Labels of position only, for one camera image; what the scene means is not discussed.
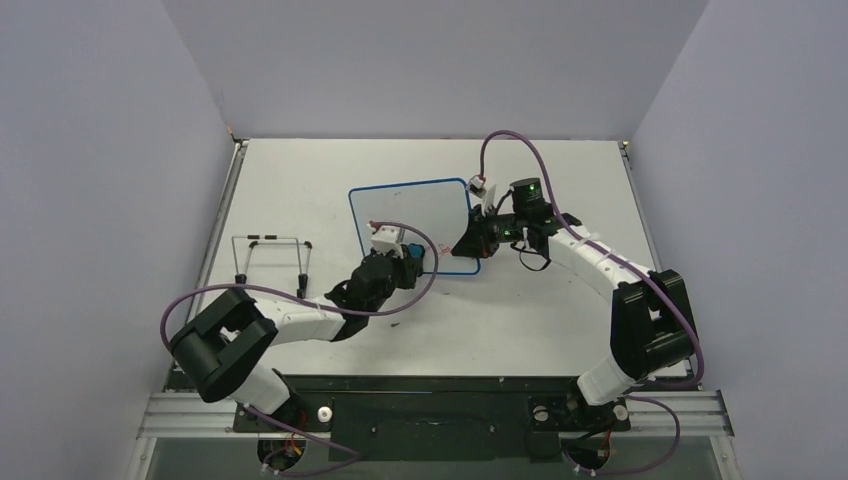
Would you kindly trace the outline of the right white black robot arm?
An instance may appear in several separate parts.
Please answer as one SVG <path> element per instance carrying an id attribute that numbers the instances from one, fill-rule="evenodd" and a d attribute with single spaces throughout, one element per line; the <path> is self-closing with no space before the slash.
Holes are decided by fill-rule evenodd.
<path id="1" fill-rule="evenodd" d="M 625 394 L 666 367 L 701 358 L 686 287 L 675 271 L 654 271 L 617 254 L 546 200 L 538 178 L 512 182 L 501 198 L 480 176 L 467 189 L 480 202 L 469 211 L 453 256 L 490 258 L 507 244 L 567 269 L 610 305 L 610 352 L 569 382 L 557 403 L 566 424 L 588 429 L 622 422 Z"/>

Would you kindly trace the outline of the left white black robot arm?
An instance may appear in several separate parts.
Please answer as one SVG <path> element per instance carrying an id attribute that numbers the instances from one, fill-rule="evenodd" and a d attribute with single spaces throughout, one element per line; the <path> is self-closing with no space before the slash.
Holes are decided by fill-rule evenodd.
<path id="1" fill-rule="evenodd" d="M 349 279 L 323 297 L 281 302 L 251 297 L 245 286 L 223 292 L 163 343 L 206 403 L 231 398 L 272 429 L 295 426 L 305 408 L 298 394 L 260 360 L 272 346 L 339 342 L 358 334 L 396 290 L 411 290 L 424 273 L 425 249 L 372 251 Z"/>

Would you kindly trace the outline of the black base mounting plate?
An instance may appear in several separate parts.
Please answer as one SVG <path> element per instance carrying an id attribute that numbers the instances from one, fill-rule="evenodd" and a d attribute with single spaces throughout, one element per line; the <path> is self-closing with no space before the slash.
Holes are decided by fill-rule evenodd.
<path id="1" fill-rule="evenodd" d="M 568 444 L 586 446 L 607 431 L 633 432 L 631 397 L 602 407 L 577 399 L 572 377 L 289 375 L 293 397 L 274 418 L 326 434 L 341 461 L 557 462 Z"/>

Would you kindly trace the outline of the blue framed whiteboard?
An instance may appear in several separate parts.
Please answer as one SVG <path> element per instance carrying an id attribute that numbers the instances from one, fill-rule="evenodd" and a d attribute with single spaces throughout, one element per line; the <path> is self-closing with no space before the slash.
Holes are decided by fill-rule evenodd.
<path id="1" fill-rule="evenodd" d="M 460 178 L 361 186 L 348 193 L 354 225 L 364 254 L 371 247 L 372 221 L 394 221 L 417 228 L 435 244 L 432 250 L 419 235 L 407 231 L 406 243 L 422 245 L 427 254 L 424 272 L 432 271 L 433 256 L 439 258 L 440 275 L 472 276 L 481 270 L 478 259 L 455 257 L 452 248 L 466 231 L 472 203 L 467 184 Z"/>

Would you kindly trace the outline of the blue and black eraser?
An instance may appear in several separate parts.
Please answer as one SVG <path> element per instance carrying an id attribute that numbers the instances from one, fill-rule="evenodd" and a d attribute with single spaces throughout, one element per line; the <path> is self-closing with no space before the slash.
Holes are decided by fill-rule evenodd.
<path id="1" fill-rule="evenodd" d="M 422 261 L 427 252 L 427 249 L 423 245 L 414 243 L 408 244 L 406 249 L 408 256 L 416 261 Z"/>

